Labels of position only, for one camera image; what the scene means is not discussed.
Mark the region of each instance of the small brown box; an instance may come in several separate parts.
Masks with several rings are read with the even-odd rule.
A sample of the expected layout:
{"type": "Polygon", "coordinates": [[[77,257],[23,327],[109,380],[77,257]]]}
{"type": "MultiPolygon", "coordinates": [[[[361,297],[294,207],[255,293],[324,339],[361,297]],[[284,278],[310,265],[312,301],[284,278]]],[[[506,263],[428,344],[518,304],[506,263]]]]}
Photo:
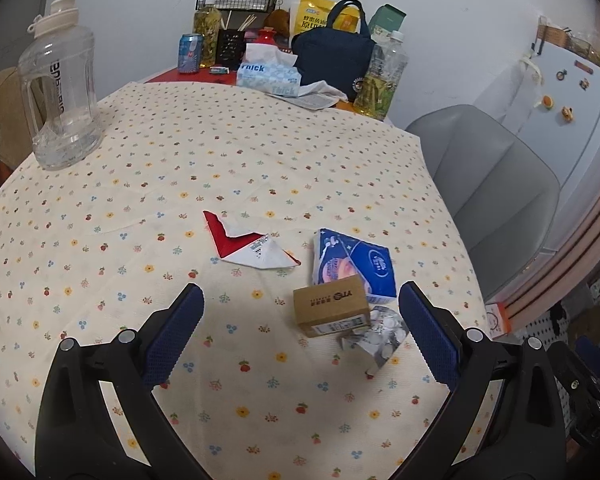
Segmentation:
{"type": "Polygon", "coordinates": [[[360,276],[294,290],[296,323],[307,337],[370,325],[369,305],[360,276]]]}

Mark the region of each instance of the blue gripper pad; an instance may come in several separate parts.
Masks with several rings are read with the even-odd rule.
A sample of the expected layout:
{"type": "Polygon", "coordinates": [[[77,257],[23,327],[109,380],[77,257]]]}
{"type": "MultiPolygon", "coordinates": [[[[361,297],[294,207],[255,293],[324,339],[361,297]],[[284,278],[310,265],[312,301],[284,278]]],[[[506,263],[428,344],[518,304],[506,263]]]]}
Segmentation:
{"type": "Polygon", "coordinates": [[[147,319],[140,333],[144,330],[155,330],[155,336],[144,354],[144,386],[152,389],[167,381],[200,322],[204,308],[205,298],[202,290],[189,283],[167,310],[154,312],[147,319]]]}
{"type": "Polygon", "coordinates": [[[433,377],[453,391],[460,378],[460,355],[436,319],[435,307],[413,282],[400,288],[398,306],[433,377]]]}
{"type": "Polygon", "coordinates": [[[581,335],[576,339],[575,351],[587,368],[600,378],[600,348],[587,336],[581,335]]]}

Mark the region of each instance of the metal screw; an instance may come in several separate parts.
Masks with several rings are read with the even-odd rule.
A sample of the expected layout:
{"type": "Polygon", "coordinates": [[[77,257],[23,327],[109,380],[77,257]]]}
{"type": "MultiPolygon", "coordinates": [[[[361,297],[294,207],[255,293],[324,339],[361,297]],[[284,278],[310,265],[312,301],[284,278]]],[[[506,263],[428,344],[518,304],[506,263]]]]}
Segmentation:
{"type": "Polygon", "coordinates": [[[60,342],[60,349],[63,351],[71,350],[74,347],[75,341],[71,337],[67,337],[66,339],[62,339],[60,342]]]}
{"type": "Polygon", "coordinates": [[[136,338],[133,330],[123,330],[118,334],[118,341],[121,343],[131,343],[136,338]]]}
{"type": "Polygon", "coordinates": [[[467,330],[466,336],[474,343],[482,341],[482,338],[484,337],[482,335],[482,332],[480,332],[477,328],[470,328],[469,330],[467,330]]]}
{"type": "Polygon", "coordinates": [[[527,342],[534,350],[539,350],[542,348],[542,342],[537,337],[530,337],[527,342]]]}

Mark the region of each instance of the chair seat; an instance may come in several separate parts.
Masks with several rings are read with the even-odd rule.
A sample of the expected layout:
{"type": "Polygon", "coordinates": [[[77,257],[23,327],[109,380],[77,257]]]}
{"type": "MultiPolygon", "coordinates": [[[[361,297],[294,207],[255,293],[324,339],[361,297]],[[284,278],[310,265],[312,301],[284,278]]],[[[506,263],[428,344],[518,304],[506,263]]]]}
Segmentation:
{"type": "Polygon", "coordinates": [[[471,105],[408,126],[474,265],[485,300],[533,260],[549,234],[560,184],[500,123],[471,105]]]}

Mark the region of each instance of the drink can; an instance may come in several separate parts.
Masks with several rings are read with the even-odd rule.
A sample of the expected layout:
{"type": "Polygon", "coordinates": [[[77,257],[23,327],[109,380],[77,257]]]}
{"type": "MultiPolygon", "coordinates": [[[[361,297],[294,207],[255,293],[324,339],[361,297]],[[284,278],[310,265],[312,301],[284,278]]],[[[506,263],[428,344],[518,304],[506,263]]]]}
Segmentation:
{"type": "Polygon", "coordinates": [[[190,74],[200,72],[202,34],[183,34],[178,49],[178,72],[190,74]]]}

